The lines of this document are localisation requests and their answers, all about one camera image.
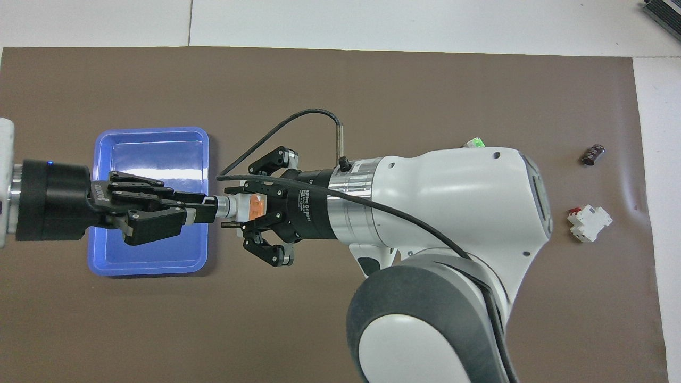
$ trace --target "blue plastic container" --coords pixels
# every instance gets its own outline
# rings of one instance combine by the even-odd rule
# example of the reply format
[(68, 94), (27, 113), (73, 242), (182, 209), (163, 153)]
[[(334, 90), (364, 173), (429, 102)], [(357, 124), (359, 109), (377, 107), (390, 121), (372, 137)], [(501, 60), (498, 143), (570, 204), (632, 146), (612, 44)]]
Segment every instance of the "blue plastic container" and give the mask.
[[(183, 192), (208, 193), (208, 135), (199, 127), (120, 129), (95, 145), (93, 180), (109, 171), (159, 179)], [(98, 275), (191, 273), (206, 263), (208, 224), (183, 226), (182, 234), (129, 246), (120, 230), (90, 228), (88, 265)]]

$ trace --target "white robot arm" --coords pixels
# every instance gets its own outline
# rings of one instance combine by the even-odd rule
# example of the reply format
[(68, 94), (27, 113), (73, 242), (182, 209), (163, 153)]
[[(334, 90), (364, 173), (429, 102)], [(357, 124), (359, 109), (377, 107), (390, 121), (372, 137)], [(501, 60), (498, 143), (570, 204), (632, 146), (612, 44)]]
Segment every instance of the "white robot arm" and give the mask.
[[(12, 156), (0, 158), (5, 162), (0, 239), (18, 220), (19, 240), (76, 239), (90, 225), (120, 228), (126, 242), (136, 245), (177, 235), (183, 224), (221, 218), (223, 227), (243, 236), (247, 251), (272, 266), (292, 264), (293, 244), (302, 239), (337, 239), (349, 246), (367, 277), (347, 314), (350, 353), (365, 381), (517, 382), (505, 325), (522, 279), (552, 230), (537, 166), (517, 150), (487, 147), (415, 158), (341, 157), (333, 169), (302, 172), (296, 168), (298, 154), (279, 147), (253, 162), (249, 175), (227, 175), (278, 129), (311, 112), (332, 117), (342, 137), (342, 125), (330, 112), (294, 114), (221, 173), (219, 181), (242, 181), (226, 188), (225, 196), (168, 191), (156, 180), (130, 174), (110, 174), (108, 182), (91, 185), (86, 180), (87, 187), (83, 180), (69, 182), (78, 190), (65, 203), (79, 206), (86, 219), (68, 233), (55, 231), (58, 224), (22, 232), (22, 220), (44, 216), (58, 223), (65, 210), (55, 208), (59, 203), (51, 200), (47, 182), (36, 183), (25, 171), (23, 181), (15, 172), (12, 182)], [(44, 173), (42, 179), (63, 177), (57, 164), (26, 164)], [(279, 169), (286, 171), (271, 177)], [(122, 176), (133, 182), (113, 183)], [(32, 199), (21, 195), (29, 181), (31, 187), (24, 187), (32, 190)], [(143, 201), (127, 195), (136, 187), (143, 188)], [(253, 194), (266, 199), (255, 219)], [(33, 200), (44, 206), (37, 209)], [(12, 209), (18, 213), (10, 216)], [(147, 223), (156, 229), (147, 230)], [(283, 244), (269, 244), (261, 235), (266, 230)], [(402, 262), (392, 266), (397, 252)]]

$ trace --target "brown mat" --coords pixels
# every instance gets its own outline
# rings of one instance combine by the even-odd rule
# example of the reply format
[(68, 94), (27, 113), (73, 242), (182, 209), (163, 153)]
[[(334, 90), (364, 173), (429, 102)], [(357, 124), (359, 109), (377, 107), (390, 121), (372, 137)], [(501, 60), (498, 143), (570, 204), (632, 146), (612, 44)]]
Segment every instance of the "brown mat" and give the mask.
[[(213, 175), (284, 117), (327, 108), (350, 158), (414, 156), (474, 136), (540, 166), (556, 221), (509, 325), (525, 383), (666, 382), (630, 59), (254, 48), (6, 48), (0, 115), (16, 159), (91, 164), (114, 128), (200, 126)], [(282, 144), (302, 169), (334, 161), (334, 129), (308, 116)], [(608, 152), (577, 162), (594, 143)], [(245, 171), (245, 165), (239, 168)], [(212, 192), (222, 185), (212, 184)], [(614, 218), (581, 244), (566, 211)], [(4, 382), (359, 382), (345, 314), (362, 274), (340, 243), (303, 241), (275, 269), (218, 225), (201, 277), (112, 279), (85, 239), (0, 251)]]

